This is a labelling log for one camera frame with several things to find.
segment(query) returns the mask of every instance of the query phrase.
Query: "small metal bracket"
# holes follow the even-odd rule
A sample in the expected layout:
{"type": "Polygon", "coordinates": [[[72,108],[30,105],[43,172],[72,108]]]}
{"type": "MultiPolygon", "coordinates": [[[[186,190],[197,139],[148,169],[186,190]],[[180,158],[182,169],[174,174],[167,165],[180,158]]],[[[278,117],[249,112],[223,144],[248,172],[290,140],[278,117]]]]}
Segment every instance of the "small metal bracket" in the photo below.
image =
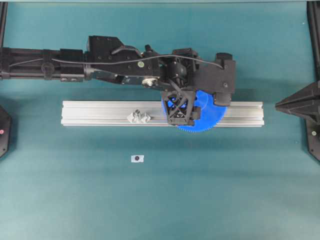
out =
{"type": "Polygon", "coordinates": [[[141,114],[140,110],[137,109],[132,112],[128,117],[128,121],[132,124],[146,124],[150,121],[151,117],[148,115],[147,112],[141,114]]]}

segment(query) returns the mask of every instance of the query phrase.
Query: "black metal plate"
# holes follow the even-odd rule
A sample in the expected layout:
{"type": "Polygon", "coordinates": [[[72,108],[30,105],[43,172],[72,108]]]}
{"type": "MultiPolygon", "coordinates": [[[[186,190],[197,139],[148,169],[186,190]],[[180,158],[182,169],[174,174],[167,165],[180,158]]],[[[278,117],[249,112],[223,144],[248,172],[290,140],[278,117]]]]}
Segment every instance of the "black metal plate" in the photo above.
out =
{"type": "Polygon", "coordinates": [[[306,134],[308,138],[308,151],[318,161],[320,161],[320,125],[312,121],[306,120],[306,134]]]}
{"type": "Polygon", "coordinates": [[[9,114],[0,106],[0,158],[9,148],[11,122],[9,114]]]}

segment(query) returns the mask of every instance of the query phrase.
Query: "teal tabletop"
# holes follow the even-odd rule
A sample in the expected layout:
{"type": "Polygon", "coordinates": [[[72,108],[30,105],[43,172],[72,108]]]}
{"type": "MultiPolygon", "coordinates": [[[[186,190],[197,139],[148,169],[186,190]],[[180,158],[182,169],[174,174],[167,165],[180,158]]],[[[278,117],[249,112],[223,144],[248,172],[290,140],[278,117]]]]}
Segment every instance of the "teal tabletop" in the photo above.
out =
{"type": "Polygon", "coordinates": [[[1,240],[318,240],[320,165],[304,121],[275,103],[315,81],[306,2],[14,3],[4,46],[86,49],[88,36],[191,47],[237,62],[234,101],[262,128],[64,127],[64,100],[158,101],[98,80],[0,82],[12,116],[0,159],[1,240]],[[144,163],[131,163],[144,155],[144,163]]]}

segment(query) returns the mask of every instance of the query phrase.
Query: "robotic arm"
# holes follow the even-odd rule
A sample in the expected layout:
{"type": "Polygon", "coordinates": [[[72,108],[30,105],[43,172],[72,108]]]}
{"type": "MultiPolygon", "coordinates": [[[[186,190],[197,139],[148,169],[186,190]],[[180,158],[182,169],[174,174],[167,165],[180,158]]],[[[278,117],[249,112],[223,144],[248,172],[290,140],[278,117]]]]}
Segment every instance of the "robotic arm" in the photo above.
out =
{"type": "Polygon", "coordinates": [[[87,51],[0,48],[0,77],[82,82],[97,79],[114,84],[142,85],[161,91],[167,121],[193,126],[201,118],[196,92],[213,96],[217,106],[229,106],[235,92],[236,62],[228,53],[213,62],[201,60],[191,48],[158,54],[124,45],[117,37],[89,36],[87,51]]]}

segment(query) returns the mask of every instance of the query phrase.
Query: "small black object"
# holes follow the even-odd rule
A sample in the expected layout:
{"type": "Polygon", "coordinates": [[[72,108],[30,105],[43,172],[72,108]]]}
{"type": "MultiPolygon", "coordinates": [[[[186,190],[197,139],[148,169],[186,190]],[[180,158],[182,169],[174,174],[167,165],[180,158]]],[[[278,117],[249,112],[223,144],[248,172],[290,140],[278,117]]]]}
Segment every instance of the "small black object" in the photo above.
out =
{"type": "Polygon", "coordinates": [[[9,148],[11,122],[9,114],[0,106],[0,158],[9,148]]]}

